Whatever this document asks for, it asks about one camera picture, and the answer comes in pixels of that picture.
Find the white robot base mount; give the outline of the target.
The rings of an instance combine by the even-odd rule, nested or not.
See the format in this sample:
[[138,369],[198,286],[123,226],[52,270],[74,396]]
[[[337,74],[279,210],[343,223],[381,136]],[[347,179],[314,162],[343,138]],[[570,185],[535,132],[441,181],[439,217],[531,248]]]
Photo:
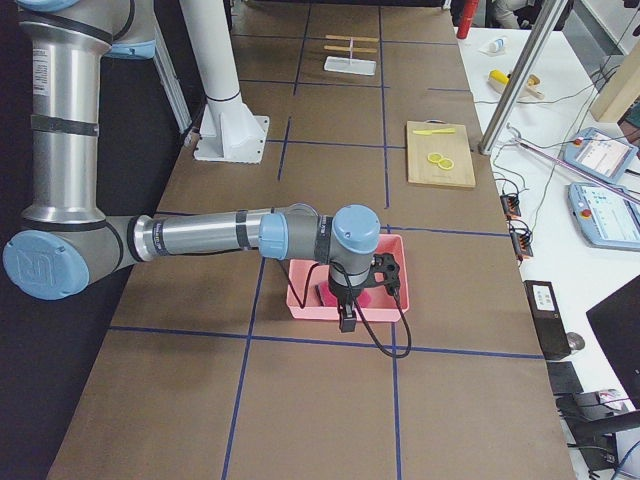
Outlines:
[[224,4],[189,0],[180,6],[206,97],[194,156],[257,164],[270,119],[254,115],[243,101]]

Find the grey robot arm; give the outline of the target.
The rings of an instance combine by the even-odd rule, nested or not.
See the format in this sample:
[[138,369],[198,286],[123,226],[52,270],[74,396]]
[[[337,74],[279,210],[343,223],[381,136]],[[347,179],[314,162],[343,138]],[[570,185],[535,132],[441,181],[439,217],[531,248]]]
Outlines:
[[380,222],[349,205],[332,216],[305,204],[154,219],[107,216],[96,204],[100,66],[106,56],[156,52],[150,1],[22,1],[32,41],[34,194],[23,228],[3,251],[23,292],[58,300],[137,262],[258,250],[278,260],[327,265],[339,326],[364,318],[358,297],[374,284]]

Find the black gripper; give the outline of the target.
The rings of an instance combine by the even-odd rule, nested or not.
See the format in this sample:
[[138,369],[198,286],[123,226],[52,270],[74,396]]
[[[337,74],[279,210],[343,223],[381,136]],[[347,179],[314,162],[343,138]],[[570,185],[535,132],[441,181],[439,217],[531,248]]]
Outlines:
[[337,301],[340,332],[354,332],[357,324],[357,314],[353,308],[360,303],[359,296],[365,289],[365,278],[330,272],[328,285],[330,293]]

